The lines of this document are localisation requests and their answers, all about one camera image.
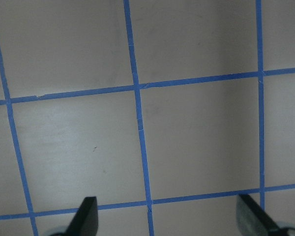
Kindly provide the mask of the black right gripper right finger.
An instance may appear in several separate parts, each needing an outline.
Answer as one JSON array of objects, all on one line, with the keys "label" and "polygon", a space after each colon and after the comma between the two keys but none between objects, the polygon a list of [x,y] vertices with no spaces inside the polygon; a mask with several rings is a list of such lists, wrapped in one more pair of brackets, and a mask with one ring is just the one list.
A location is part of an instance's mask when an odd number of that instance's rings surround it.
[{"label": "black right gripper right finger", "polygon": [[236,223],[242,236],[278,236],[280,228],[247,194],[236,199]]}]

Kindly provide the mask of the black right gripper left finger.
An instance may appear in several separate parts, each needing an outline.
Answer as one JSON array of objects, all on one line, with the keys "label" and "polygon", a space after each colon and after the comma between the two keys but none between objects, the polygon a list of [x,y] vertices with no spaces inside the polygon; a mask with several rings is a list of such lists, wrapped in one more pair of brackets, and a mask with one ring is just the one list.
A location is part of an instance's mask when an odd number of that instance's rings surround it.
[{"label": "black right gripper left finger", "polygon": [[96,197],[85,197],[64,232],[65,236],[96,236],[98,232],[98,208]]}]

